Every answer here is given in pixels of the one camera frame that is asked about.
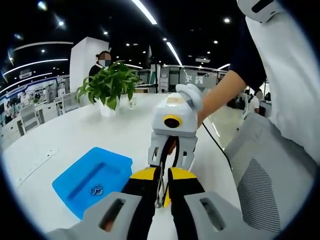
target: white pot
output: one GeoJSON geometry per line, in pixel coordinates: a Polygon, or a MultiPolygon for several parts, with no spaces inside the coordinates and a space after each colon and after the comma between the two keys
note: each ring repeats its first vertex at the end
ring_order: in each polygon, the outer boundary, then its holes
{"type": "Polygon", "coordinates": [[[111,118],[111,117],[115,117],[119,114],[119,110],[120,110],[119,98],[116,98],[115,110],[111,109],[107,105],[103,105],[100,99],[96,99],[96,102],[97,102],[97,105],[99,106],[101,116],[103,116],[105,118],[111,118]]]}

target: green leaves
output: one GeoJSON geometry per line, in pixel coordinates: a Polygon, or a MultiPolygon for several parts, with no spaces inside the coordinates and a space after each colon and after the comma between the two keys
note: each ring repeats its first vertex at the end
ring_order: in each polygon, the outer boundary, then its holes
{"type": "Polygon", "coordinates": [[[108,88],[112,89],[112,83],[113,83],[113,79],[111,79],[111,81],[106,83],[105,85],[107,85],[108,88]]]}
{"type": "Polygon", "coordinates": [[[103,105],[106,104],[106,94],[103,92],[100,96],[100,100],[102,102],[103,105]]]}
{"type": "Polygon", "coordinates": [[[94,104],[94,93],[92,91],[89,92],[88,97],[89,97],[89,101],[90,103],[94,104]]]}
{"type": "Polygon", "coordinates": [[[117,97],[116,96],[111,96],[108,98],[107,102],[106,102],[106,105],[113,109],[113,110],[116,110],[116,107],[117,107],[117,97]]]}
{"type": "Polygon", "coordinates": [[[129,99],[129,101],[132,99],[133,95],[134,95],[134,92],[133,92],[133,91],[129,91],[129,92],[128,92],[128,99],[129,99]]]}
{"type": "Polygon", "coordinates": [[[132,99],[135,92],[135,83],[139,81],[135,70],[119,60],[109,66],[102,68],[96,75],[88,76],[83,80],[83,85],[76,91],[76,99],[79,103],[80,97],[88,94],[89,101],[93,104],[94,99],[101,100],[102,104],[115,110],[117,97],[122,94],[132,99]]]}

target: potted plant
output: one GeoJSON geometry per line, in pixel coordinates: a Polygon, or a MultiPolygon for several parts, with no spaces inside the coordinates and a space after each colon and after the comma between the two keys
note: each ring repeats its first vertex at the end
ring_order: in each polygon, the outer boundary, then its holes
{"type": "Polygon", "coordinates": [[[75,98],[80,103],[80,97],[87,94],[92,104],[98,103],[101,115],[115,115],[121,96],[127,95],[130,101],[136,91],[135,83],[139,78],[133,72],[122,60],[116,61],[96,75],[86,77],[76,90],[75,98]]]}

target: office chair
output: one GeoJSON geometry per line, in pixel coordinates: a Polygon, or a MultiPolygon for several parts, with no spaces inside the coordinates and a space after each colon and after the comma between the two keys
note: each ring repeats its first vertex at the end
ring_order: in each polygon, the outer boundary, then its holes
{"type": "Polygon", "coordinates": [[[72,110],[79,108],[80,105],[76,101],[76,93],[71,92],[62,96],[62,113],[66,114],[72,110]]]}
{"type": "Polygon", "coordinates": [[[22,127],[25,133],[40,125],[36,114],[35,105],[33,103],[21,108],[20,114],[22,119],[22,127]]]}
{"type": "Polygon", "coordinates": [[[317,163],[281,136],[265,117],[249,113],[226,147],[243,220],[253,228],[282,231],[303,206],[317,163]]]}

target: white pillar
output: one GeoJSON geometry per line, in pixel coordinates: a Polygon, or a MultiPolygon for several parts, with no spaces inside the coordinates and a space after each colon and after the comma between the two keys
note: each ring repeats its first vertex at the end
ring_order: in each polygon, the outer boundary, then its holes
{"type": "MultiPolygon", "coordinates": [[[[109,43],[99,39],[86,37],[71,49],[70,57],[70,92],[73,93],[82,86],[84,78],[95,65],[96,55],[109,50],[109,43]]],[[[81,98],[81,105],[88,105],[88,96],[81,98]]]]}

